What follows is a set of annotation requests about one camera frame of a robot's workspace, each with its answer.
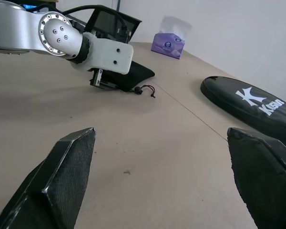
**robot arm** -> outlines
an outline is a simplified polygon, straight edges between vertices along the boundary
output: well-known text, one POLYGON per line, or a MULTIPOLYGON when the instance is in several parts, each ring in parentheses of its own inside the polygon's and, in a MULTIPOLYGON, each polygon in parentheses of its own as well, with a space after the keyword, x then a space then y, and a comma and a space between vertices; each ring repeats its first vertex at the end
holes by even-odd
POLYGON ((81 34, 58 12, 31 13, 20 5, 0 0, 0 53, 34 51, 67 59, 72 66, 127 74, 132 46, 81 34))

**tissue box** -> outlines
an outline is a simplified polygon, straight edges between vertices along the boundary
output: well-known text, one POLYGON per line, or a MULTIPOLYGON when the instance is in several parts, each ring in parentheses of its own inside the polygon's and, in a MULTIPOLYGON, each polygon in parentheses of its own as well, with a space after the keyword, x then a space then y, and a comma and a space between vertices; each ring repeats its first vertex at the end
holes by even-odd
POLYGON ((154 36, 152 51, 180 59, 185 41, 174 33, 157 33, 154 36))

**beige table surface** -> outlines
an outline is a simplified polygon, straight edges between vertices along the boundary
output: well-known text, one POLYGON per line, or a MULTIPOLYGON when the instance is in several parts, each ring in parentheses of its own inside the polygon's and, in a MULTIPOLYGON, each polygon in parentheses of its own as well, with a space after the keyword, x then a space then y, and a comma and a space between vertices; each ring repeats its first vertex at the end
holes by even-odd
POLYGON ((134 60, 156 73, 146 81, 156 99, 91 87, 91 73, 59 58, 0 54, 0 211, 59 138, 95 127, 76 229, 256 229, 225 140, 229 127, 248 127, 199 89, 228 74, 188 53, 176 60, 133 45, 134 60))

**kuegou logo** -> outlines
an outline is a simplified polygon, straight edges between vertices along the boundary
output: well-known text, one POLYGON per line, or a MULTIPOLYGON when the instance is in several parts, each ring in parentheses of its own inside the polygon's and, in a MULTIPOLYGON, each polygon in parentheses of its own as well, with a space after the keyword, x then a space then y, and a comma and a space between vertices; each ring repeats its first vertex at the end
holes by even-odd
MULTIPOLYGON (((246 102, 248 102, 251 106, 258 106, 256 103, 253 103, 252 100, 258 101, 258 102, 262 102, 264 99, 263 97, 256 97, 251 95, 251 89, 252 87, 249 87, 247 89, 243 89, 245 94, 242 94, 240 91, 237 91, 235 94, 239 95, 240 97, 243 98, 243 100, 246 100, 246 102)), ((272 115, 272 113, 279 108, 280 106, 282 106, 284 104, 283 101, 276 99, 272 102, 270 102, 269 104, 262 104, 258 109, 260 109, 261 111, 265 112, 268 116, 272 115)))

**white wall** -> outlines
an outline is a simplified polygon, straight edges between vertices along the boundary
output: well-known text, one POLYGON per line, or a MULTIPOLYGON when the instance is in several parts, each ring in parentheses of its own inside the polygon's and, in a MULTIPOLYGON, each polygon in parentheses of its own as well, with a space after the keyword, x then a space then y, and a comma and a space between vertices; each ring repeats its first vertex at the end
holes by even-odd
POLYGON ((162 17, 192 24, 185 50, 286 100, 286 0, 122 0, 151 42, 162 17))
MULTIPOLYGON (((66 11, 78 6, 98 4, 116 9, 117 0, 59 0, 59 2, 56 4, 56 7, 60 11, 66 11)), ((82 10, 71 15, 82 21, 87 22, 91 17, 92 13, 93 10, 82 10)))

